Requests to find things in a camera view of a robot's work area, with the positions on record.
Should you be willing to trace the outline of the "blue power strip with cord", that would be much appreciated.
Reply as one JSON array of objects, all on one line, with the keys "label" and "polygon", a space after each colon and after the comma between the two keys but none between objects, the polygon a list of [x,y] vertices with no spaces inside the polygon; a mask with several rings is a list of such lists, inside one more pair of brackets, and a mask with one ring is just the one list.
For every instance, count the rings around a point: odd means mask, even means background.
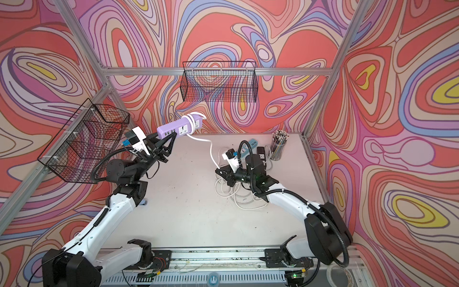
[{"label": "blue power strip with cord", "polygon": [[[259,155],[255,151],[256,149],[256,146],[252,145],[251,141],[246,140],[240,142],[239,146],[234,149],[238,153],[238,159],[241,163],[240,168],[250,170],[252,174],[251,184],[245,182],[237,182],[233,186],[233,189],[235,190],[238,187],[238,192],[233,197],[229,197],[229,199],[234,202],[236,207],[243,211],[260,210],[268,205],[267,198],[265,196],[261,196],[261,193],[267,191],[268,175],[266,172],[266,165],[260,159]],[[225,161],[225,163],[221,165],[219,164],[219,167],[229,166],[228,162],[222,158],[222,154],[221,159]],[[229,190],[230,187],[224,180],[223,182],[224,186],[227,186]],[[221,190],[218,192],[226,195],[228,194],[228,190],[223,190],[223,193]]]}]

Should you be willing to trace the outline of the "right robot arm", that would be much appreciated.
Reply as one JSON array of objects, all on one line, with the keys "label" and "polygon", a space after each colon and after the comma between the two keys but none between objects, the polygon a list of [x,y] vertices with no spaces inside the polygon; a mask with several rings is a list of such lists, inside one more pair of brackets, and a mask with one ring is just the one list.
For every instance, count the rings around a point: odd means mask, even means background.
[{"label": "right robot arm", "polygon": [[312,283],[323,264],[341,269],[349,266],[348,248],[353,238],[332,203],[313,202],[287,189],[267,173],[265,160],[253,152],[248,141],[240,142],[238,149],[228,149],[221,157],[227,164],[217,165],[215,173],[231,189],[228,197],[236,199],[243,187],[254,202],[273,204],[303,223],[304,238],[291,236],[278,248],[266,249],[260,258],[268,268],[289,269],[289,287]]}]

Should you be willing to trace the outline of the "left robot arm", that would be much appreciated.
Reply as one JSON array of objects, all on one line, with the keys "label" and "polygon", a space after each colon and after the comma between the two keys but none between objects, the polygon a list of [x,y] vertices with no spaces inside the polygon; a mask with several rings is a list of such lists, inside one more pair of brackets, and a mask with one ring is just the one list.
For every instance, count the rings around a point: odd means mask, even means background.
[{"label": "left robot arm", "polygon": [[125,217],[143,201],[148,183],[143,177],[155,163],[167,163],[178,134],[126,133],[128,145],[101,158],[90,174],[93,183],[111,182],[116,189],[106,198],[102,210],[60,249],[50,249],[39,269],[45,287],[98,287],[109,277],[133,266],[149,269],[155,255],[151,243],[132,239],[120,249],[98,258],[110,235]]}]

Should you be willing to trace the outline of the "metal cup of pens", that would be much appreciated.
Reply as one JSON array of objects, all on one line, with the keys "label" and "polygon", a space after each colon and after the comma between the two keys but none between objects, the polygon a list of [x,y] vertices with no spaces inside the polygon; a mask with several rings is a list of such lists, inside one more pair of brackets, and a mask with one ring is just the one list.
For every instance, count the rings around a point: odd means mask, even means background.
[{"label": "metal cup of pens", "polygon": [[272,142],[270,146],[270,159],[278,161],[282,157],[284,147],[289,139],[289,134],[285,130],[276,130],[273,133]]}]

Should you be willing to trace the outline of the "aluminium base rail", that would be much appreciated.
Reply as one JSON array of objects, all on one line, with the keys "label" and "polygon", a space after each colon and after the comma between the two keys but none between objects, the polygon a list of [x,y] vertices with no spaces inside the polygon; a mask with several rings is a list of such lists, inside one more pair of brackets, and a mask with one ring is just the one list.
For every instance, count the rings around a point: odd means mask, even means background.
[{"label": "aluminium base rail", "polygon": [[151,262],[138,267],[130,255],[133,245],[104,249],[94,265],[97,279],[85,268],[72,287],[225,287],[230,285],[280,287],[370,287],[367,270],[351,253],[346,268],[306,257],[287,259],[277,246],[229,248],[160,248],[151,250]]}]

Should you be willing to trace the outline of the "aluminium frame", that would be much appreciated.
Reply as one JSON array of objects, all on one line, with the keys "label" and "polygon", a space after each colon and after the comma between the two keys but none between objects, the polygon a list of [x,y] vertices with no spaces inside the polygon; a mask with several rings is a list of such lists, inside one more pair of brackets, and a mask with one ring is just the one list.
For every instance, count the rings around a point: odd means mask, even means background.
[{"label": "aluminium frame", "polygon": [[[325,68],[350,26],[356,1],[74,1],[70,4],[101,63],[111,68],[171,68],[192,75],[242,79],[260,68]],[[343,196],[351,231],[388,223],[382,188],[405,178],[385,169],[380,139],[399,139],[405,83],[394,64],[400,32],[417,22],[409,1],[376,1],[362,23],[308,140],[322,178]],[[193,111],[207,115],[206,133],[306,128],[317,75],[264,76],[256,103],[184,102],[180,76],[111,78],[131,119],[145,130]],[[6,201],[59,129],[102,82],[53,1],[1,2],[1,201]]]}]

